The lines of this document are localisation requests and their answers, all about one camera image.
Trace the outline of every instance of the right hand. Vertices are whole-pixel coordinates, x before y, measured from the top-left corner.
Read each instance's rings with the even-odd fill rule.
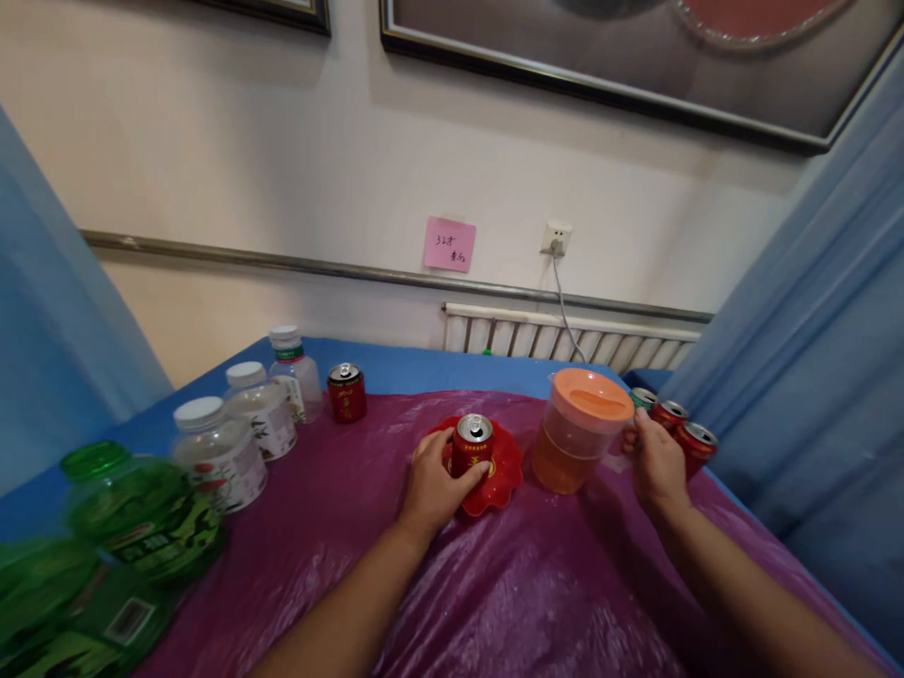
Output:
[[[621,451],[634,459],[634,492],[640,505],[651,518],[689,509],[693,505],[681,446],[643,408],[635,411],[634,423],[635,428],[622,434]]]
[[[454,478],[443,466],[443,448],[453,428],[430,433],[414,450],[412,471],[398,524],[415,541],[426,545],[449,522],[461,502],[490,470],[481,461]]]

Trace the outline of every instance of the green plastic bottle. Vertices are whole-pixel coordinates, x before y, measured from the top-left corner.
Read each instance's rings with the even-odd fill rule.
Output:
[[[157,457],[132,457],[105,441],[60,463],[73,484],[67,524],[149,581],[181,587],[222,553],[226,532],[182,470]]]
[[[0,676],[128,675],[166,631],[169,596],[80,540],[0,546]]]

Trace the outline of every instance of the radiator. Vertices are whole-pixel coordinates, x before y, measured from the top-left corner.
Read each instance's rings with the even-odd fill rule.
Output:
[[[560,315],[446,303],[447,351],[530,357],[580,363]],[[672,370],[681,364],[700,333],[568,316],[574,340],[587,360],[609,365],[618,374],[651,367]]]

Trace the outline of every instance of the forearm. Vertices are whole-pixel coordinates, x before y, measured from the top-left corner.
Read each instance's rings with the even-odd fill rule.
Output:
[[[773,674],[881,675],[699,510],[660,511],[654,523],[675,569],[701,606]]]
[[[429,540],[399,525],[267,653],[252,678],[357,678],[379,658],[396,609]]]

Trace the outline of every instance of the white wall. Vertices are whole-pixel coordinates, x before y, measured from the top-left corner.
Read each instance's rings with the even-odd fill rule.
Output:
[[[567,291],[701,311],[814,165],[389,58],[376,2],[331,9],[326,41],[184,0],[4,0],[0,103],[82,228],[421,271],[427,217],[451,216],[477,226],[469,278],[548,288],[537,250],[559,218],[575,228]],[[290,316],[322,330],[309,333],[432,346],[449,297],[146,264],[105,257],[177,383]],[[326,321],[311,300],[337,291],[364,315]]]

